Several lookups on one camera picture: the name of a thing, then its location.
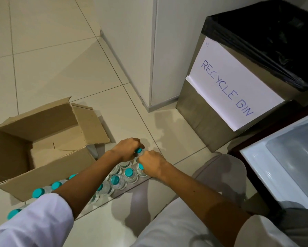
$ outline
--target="black plastic liner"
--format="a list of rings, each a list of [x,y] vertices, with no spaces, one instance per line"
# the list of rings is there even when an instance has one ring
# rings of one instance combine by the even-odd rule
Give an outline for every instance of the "black plastic liner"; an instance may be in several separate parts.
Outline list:
[[[202,33],[308,90],[308,12],[270,0],[206,18]]]

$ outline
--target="plastic bottle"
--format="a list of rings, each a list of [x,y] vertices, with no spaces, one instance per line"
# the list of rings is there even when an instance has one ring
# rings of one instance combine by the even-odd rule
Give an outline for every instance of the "plastic bottle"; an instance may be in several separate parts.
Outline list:
[[[33,191],[33,198],[38,199],[40,196],[50,193],[52,191],[52,188],[50,185],[44,186],[43,188],[37,188]]]
[[[142,178],[148,176],[146,173],[144,173],[144,166],[142,164],[140,164],[140,163],[137,165],[137,173]]]
[[[96,192],[92,198],[90,199],[90,201],[88,202],[88,204],[94,204],[95,202],[97,202],[100,198],[100,195]]]
[[[110,175],[116,175],[116,174],[121,174],[122,169],[119,165],[115,166],[113,170],[109,173]]]
[[[127,186],[127,182],[122,175],[116,174],[111,177],[111,186],[115,190],[123,190]]]
[[[15,215],[17,215],[19,212],[21,212],[24,208],[26,208],[29,204],[25,204],[24,206],[21,206],[18,209],[14,209],[8,213],[7,219],[10,220],[13,218]]]
[[[139,163],[138,158],[139,158],[141,155],[144,154],[144,151],[143,151],[141,148],[138,148],[138,149],[135,150],[135,153],[137,153],[138,156],[136,156],[136,157],[134,158],[134,161],[137,162],[137,163]]]
[[[69,176],[69,179],[74,178],[77,174],[78,174],[78,173],[70,175],[70,176]]]
[[[125,177],[125,181],[130,184],[134,184],[135,182],[138,181],[138,174],[132,168],[125,169],[124,177]]]
[[[127,168],[130,167],[131,165],[132,165],[131,161],[119,163],[119,166],[120,166],[122,169],[127,169]]]
[[[110,183],[106,180],[103,181],[103,183],[99,186],[97,193],[101,196],[103,195],[111,195],[113,193],[114,189],[111,187]]]
[[[54,182],[54,183],[51,185],[52,190],[54,191],[54,190],[58,189],[59,187],[62,186],[63,183],[65,183],[65,182],[67,182],[67,181],[68,181],[67,179],[62,179],[62,180],[60,180],[60,181]]]

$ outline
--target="white shirt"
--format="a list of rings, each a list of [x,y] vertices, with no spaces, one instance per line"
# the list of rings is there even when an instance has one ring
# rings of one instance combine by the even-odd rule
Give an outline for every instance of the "white shirt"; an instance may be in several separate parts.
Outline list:
[[[72,210],[55,193],[35,202],[0,226],[0,247],[60,247],[74,224]],[[139,235],[132,247],[222,246],[193,211],[180,199],[170,203]],[[297,247],[262,216],[252,216],[242,226],[235,247]]]

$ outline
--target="person's right arm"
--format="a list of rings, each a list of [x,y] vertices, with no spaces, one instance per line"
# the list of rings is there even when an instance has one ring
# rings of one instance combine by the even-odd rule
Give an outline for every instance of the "person's right arm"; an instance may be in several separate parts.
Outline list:
[[[168,185],[225,246],[234,246],[250,215],[213,189],[167,162],[160,153],[145,151],[139,157],[144,172]]]

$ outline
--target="hand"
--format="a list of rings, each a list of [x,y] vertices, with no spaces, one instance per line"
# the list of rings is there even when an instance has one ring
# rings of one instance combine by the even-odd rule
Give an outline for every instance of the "hand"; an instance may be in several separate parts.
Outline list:
[[[127,162],[137,156],[135,153],[137,148],[145,148],[144,145],[140,143],[140,139],[128,138],[121,140],[111,151],[117,154],[120,162]]]
[[[139,157],[139,162],[144,167],[144,173],[158,179],[162,178],[165,167],[172,166],[159,152],[154,150],[145,151],[144,154]]]

